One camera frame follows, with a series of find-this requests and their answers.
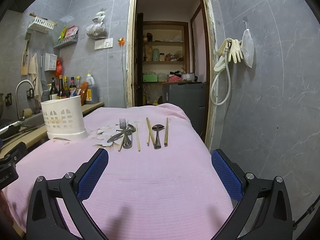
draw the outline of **blue gripper pad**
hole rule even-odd
[[[243,196],[242,184],[217,150],[212,152],[211,162],[230,198],[240,202]]]
[[[103,149],[84,176],[81,178],[78,184],[77,194],[77,197],[80,201],[84,201],[90,197],[94,187],[97,185],[103,171],[108,165],[108,160],[108,152]]]

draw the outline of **gray appliance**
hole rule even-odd
[[[162,86],[163,103],[180,107],[190,119],[198,135],[201,135],[204,126],[205,88],[205,83]]]

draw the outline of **faucet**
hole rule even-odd
[[[31,85],[32,89],[34,90],[35,87],[33,86],[33,83],[28,80],[28,79],[25,79],[25,80],[22,80],[18,85],[17,85],[17,88],[16,88],[16,108],[17,108],[17,117],[18,117],[18,121],[24,121],[26,118],[24,116],[20,117],[20,114],[19,114],[19,104],[18,104],[18,89],[20,87],[20,85],[24,82],[27,82]]]

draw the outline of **pot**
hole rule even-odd
[[[0,94],[0,119],[3,113],[3,98],[2,98],[3,94]]]
[[[183,80],[190,80],[190,81],[197,81],[198,80],[198,77],[196,76],[196,74],[194,72],[181,74],[181,77]]]

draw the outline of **green box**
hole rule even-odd
[[[157,75],[143,75],[143,82],[157,82]]]

